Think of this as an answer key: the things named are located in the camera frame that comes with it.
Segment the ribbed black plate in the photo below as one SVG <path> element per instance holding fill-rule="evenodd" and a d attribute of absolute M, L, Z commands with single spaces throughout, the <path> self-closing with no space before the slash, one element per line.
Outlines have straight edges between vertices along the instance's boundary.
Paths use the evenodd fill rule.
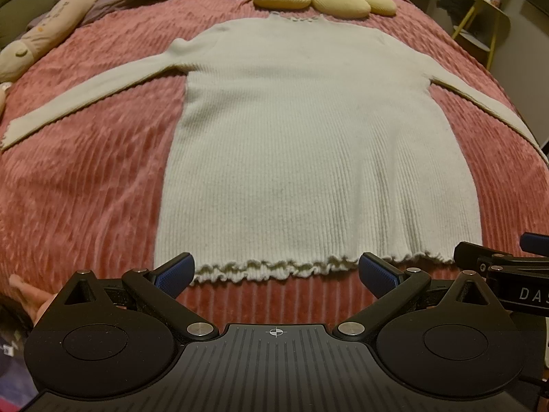
<path fill-rule="evenodd" d="M 526 408 L 506 393 L 451 402 L 409 391 L 385 374 L 367 346 L 336 340 L 321 325 L 233 324 L 214 341 L 189 344 L 174 368 L 141 392 L 94 402 L 45 393 L 27 410 L 525 412 Z"/>

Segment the triangular cutout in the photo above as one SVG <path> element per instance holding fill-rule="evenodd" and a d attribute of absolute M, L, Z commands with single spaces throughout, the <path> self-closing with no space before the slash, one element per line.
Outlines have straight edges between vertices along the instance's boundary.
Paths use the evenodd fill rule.
<path fill-rule="evenodd" d="M 67 297 L 65 305 L 84 304 L 87 302 L 93 302 L 95 296 L 93 295 L 90 286 L 84 280 L 79 280 L 72 292 Z"/>
<path fill-rule="evenodd" d="M 488 301 L 480 292 L 477 284 L 471 281 L 465 283 L 457 298 L 457 301 L 466 304 L 488 305 Z"/>

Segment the ribbed sweater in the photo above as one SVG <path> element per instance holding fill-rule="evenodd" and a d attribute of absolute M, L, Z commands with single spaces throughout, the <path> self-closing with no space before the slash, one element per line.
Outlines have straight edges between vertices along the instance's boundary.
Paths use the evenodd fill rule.
<path fill-rule="evenodd" d="M 218 24 L 100 74 L 12 121 L 3 146 L 171 68 L 188 73 L 187 95 L 155 264 L 186 250 L 200 281 L 325 274 L 365 250 L 447 261 L 459 241 L 481 243 L 473 179 L 432 81 L 537 147 L 506 106 L 390 35 L 278 16 Z"/>

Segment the bed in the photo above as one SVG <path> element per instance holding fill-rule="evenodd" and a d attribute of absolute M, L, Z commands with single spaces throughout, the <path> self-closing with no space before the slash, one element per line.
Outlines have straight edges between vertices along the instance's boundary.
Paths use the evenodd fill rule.
<path fill-rule="evenodd" d="M 393 18 L 372 15 L 348 22 L 390 34 L 513 108 L 498 82 L 432 19 L 408 0 L 394 1 L 398 14 Z M 78 28 L 16 83 L 0 135 L 12 119 L 103 71 L 161 53 L 174 38 L 191 39 L 216 23 L 268 15 L 251 0 L 164 0 L 109 13 Z M 317 15 L 314 9 L 284 14 Z M 1 293 L 16 298 L 7 284 L 12 273 L 55 292 L 84 267 L 106 278 L 152 266 L 164 172 L 185 102 L 185 81 L 179 73 L 164 73 L 46 126 L 2 154 Z M 546 163 L 523 137 L 471 102 L 435 84 L 429 91 L 473 177 L 482 243 L 523 255 L 518 246 L 523 232 L 549 233 Z M 436 259 L 415 259 L 414 266 L 433 278 L 452 279 L 458 273 L 453 264 Z M 230 322 L 333 327 L 374 297 L 351 269 L 284 280 L 196 283 L 178 300 L 223 329 Z"/>

